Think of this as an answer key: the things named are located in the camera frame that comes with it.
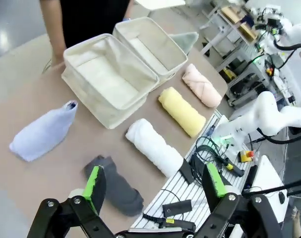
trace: yellow rolled towel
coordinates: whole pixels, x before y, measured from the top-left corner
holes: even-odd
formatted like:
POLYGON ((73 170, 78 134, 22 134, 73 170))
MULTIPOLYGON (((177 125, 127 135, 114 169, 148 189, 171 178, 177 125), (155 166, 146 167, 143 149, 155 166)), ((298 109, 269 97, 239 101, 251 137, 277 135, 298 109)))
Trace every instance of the yellow rolled towel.
POLYGON ((161 93, 159 102, 189 136, 195 137, 203 129, 205 117, 200 115, 173 87, 161 93))

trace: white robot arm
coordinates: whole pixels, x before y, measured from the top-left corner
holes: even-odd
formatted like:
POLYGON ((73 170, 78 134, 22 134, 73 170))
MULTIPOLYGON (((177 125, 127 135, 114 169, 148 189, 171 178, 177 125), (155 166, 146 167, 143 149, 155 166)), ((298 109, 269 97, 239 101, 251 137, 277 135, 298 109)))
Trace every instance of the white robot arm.
POLYGON ((242 145, 247 134, 258 128, 267 135, 276 135, 286 126, 301 128, 301 108, 286 106, 278 111, 274 95, 262 92, 252 108, 245 115, 223 124, 220 124, 212 134, 214 141, 222 138, 233 138, 242 145))

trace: black shirt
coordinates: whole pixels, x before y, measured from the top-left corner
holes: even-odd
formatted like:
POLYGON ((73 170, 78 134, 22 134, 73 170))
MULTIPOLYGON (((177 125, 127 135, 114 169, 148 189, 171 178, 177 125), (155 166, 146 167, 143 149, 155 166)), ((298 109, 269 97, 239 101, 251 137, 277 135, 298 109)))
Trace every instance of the black shirt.
POLYGON ((60 0, 66 47, 103 33, 112 34, 125 16, 129 0, 60 0))

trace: screw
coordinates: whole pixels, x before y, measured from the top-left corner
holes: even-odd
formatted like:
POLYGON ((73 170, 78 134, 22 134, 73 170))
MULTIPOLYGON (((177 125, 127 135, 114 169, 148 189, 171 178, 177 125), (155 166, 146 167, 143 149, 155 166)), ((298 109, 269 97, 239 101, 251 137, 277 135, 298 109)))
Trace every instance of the screw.
POLYGON ((260 203, 261 202, 261 198, 260 197, 256 197, 255 198, 255 202, 260 203))
POLYGON ((48 202, 48 207, 53 207, 54 204, 55 204, 54 202, 49 201, 48 202))
POLYGON ((235 199, 236 199, 236 197, 235 197, 234 195, 231 194, 231 195, 229 196, 229 200, 230 200, 230 201, 234 201, 235 199))
POLYGON ((80 202, 81 202, 81 200, 78 199, 78 198, 76 198, 76 199, 74 200, 74 203, 75 203, 75 204, 79 204, 80 202))

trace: fabric storage bin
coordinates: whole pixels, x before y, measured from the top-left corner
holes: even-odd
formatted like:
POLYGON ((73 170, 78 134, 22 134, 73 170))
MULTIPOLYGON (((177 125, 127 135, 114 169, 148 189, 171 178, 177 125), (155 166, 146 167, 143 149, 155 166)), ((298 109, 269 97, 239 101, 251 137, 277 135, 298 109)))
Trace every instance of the fabric storage bin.
POLYGON ((65 69, 61 77, 93 116, 107 129, 114 129, 120 125, 146 102, 147 97, 144 96, 130 108, 117 110, 103 103, 98 96, 88 95, 85 89, 78 84, 76 76, 69 68, 65 69))
POLYGON ((187 62, 182 49, 151 18, 142 17, 117 23, 113 35, 159 76, 159 85, 187 62))
POLYGON ((134 113, 159 83, 158 76, 110 34, 72 46, 63 57, 63 79, 108 129, 134 113))

